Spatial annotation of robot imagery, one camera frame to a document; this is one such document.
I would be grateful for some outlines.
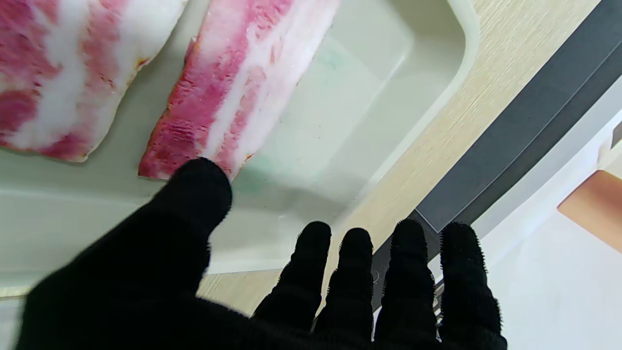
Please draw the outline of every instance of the white plastic tray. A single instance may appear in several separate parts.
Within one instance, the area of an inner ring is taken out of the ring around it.
[[[85,164],[0,149],[0,287],[63,265],[155,193],[137,165],[207,0],[192,0]],[[311,220],[338,225],[448,102],[472,68],[466,0],[343,0],[267,144],[234,182],[210,273],[280,268]]]

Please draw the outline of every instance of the pork belly slice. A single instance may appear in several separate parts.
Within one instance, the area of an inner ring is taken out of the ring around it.
[[[167,179],[201,156],[233,179],[285,110],[339,3],[212,0],[139,174]]]
[[[82,162],[188,0],[1,0],[0,146]]]

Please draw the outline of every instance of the cured pork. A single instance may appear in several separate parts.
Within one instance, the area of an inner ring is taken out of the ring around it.
[[[0,0],[0,146],[82,162],[187,0]]]
[[[167,179],[201,156],[233,179],[285,110],[339,3],[212,0],[139,174]]]

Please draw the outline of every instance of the black glove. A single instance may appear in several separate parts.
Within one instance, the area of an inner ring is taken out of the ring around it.
[[[383,310],[371,342],[369,235],[349,231],[320,304],[330,228],[301,233],[278,285],[247,318],[195,297],[208,238],[231,207],[225,174],[206,159],[182,166],[150,203],[39,283],[28,295],[16,349],[506,349],[473,231],[443,232],[443,325],[422,229],[394,233]]]

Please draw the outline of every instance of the white surface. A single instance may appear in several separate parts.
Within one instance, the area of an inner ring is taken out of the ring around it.
[[[601,168],[601,146],[622,121],[622,78],[586,112],[570,131],[506,194],[474,223],[494,266],[540,226],[557,206],[594,171]],[[428,264],[437,281],[440,257]]]
[[[19,300],[0,301],[0,350],[13,348],[21,306]]]
[[[622,254],[554,212],[490,268],[509,348],[619,349],[621,270]]]
[[[84,165],[0,150],[0,286],[30,284],[144,203],[149,134],[207,1],[190,2]],[[344,0],[268,143],[234,183],[210,273],[280,268],[302,226],[343,220],[457,91],[479,39],[468,1]]]

